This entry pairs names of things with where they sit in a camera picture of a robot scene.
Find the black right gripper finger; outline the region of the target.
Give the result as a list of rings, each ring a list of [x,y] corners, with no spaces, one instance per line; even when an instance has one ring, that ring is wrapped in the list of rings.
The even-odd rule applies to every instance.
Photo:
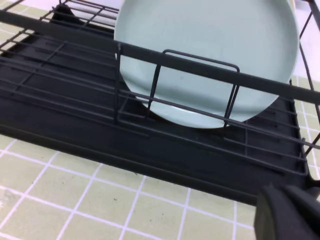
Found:
[[[264,187],[254,217],[257,240],[318,240],[320,202],[293,185]]]

